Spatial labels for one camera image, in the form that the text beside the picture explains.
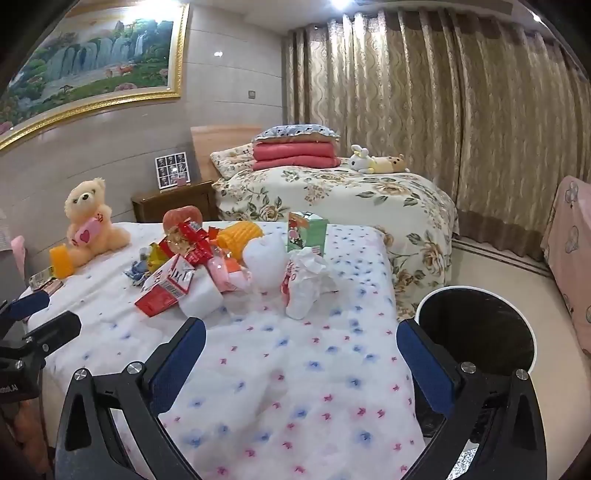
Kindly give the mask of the white tissue pack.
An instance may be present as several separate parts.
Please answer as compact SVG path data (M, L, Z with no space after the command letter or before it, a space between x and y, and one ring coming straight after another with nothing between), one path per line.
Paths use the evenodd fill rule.
M223 296L205 267L193 271L188 293L181 297L178 306L187 318L204 320L223 304Z

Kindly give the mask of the pink heart cloth cover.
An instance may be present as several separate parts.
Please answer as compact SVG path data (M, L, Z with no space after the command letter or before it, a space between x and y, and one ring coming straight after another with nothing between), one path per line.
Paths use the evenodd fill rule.
M573 176L559 184L541 248L571 317L578 343L590 354L590 185Z

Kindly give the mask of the folded red quilt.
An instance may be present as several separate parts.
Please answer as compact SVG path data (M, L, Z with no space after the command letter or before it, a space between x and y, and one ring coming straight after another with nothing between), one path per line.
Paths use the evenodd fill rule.
M287 166L328 169L341 165L329 142L259 143L253 146L252 154L253 171Z

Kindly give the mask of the white black trash bin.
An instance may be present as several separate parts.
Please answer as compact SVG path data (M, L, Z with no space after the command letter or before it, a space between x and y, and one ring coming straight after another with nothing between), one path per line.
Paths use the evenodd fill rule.
M456 362L471 362L486 374L531 373L536 365L537 339L529 321L486 289L454 285L435 290L422 299L415 321Z

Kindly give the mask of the red white cigarette box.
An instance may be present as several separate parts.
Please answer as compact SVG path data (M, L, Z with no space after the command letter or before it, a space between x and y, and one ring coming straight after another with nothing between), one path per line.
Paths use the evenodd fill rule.
M184 257L174 255L145 280L134 305L148 317L168 310L188 294L194 271Z

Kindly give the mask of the white paper bag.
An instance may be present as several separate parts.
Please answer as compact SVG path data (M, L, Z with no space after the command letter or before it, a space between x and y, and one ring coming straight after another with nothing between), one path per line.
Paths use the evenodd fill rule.
M328 262L311 247L290 251L286 272L280 286L286 304L286 315L303 320L318 298L339 291Z

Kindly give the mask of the pink orange plastic bag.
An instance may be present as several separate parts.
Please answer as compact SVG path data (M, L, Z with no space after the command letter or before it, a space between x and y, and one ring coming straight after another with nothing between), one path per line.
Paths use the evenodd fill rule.
M221 293L249 289L249 271L231 257L214 256L208 260L206 268Z

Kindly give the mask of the green drink carton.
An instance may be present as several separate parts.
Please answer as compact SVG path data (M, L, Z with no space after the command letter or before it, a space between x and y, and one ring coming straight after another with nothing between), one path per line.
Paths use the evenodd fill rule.
M319 255L325 255L325 237L329 220L311 212L291 211L287 221L287 250L311 248Z

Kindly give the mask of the gold framed landscape painting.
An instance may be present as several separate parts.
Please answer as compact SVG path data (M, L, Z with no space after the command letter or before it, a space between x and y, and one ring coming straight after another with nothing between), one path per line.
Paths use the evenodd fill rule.
M189 9L186 1L78 3L2 92L2 148L79 116L179 98Z

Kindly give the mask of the blue white wrapper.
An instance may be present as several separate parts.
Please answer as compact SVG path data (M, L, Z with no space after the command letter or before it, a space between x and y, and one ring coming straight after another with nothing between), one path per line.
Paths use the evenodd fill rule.
M150 274L147 259L140 258L139 260L134 261L124 274L131 280L133 286L142 287Z

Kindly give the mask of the yellow bear plush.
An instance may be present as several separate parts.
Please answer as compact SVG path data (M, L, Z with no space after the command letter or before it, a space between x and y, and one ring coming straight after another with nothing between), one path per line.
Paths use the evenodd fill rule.
M410 169L403 155L374 156L370 160L370 170L374 174L409 173Z

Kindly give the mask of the wooden nightstand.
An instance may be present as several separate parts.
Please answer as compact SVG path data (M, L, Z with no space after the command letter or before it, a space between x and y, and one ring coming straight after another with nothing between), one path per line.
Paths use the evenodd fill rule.
M131 197L135 220L138 223L156 223L163 219L168 210L197 207L205 221L217 221L218 208L212 182L199 182L180 187L138 193Z

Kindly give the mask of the floral pillow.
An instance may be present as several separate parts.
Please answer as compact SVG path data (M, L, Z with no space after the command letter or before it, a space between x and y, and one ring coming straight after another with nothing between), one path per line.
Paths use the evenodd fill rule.
M212 152L211 162L224 179L230 179L242 171L252 171L252 166L256 163L252 143Z

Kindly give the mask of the white dotted bed blanket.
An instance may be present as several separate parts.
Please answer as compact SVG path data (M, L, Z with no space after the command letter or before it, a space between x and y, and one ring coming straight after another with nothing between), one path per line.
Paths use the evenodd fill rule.
M147 317L126 270L161 239L158 224L127 225L130 244L66 279L36 328L76 313L80 335L49 356L45 419L59 421L72 374L114 373L145 360L183 324L171 308ZM425 442L415 417L409 367L396 342L391 269L380 231L332 225L325 258L339 289L307 317L284 312L283 297L235 292L205 319L207 341L161 419L205 479L399 479Z

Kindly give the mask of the beige patterned curtain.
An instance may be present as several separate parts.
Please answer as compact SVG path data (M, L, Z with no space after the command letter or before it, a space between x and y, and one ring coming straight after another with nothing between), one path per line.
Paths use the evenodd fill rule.
M349 14L283 40L290 123L402 155L460 232L542 257L555 192L590 177L590 77L557 41L448 8Z

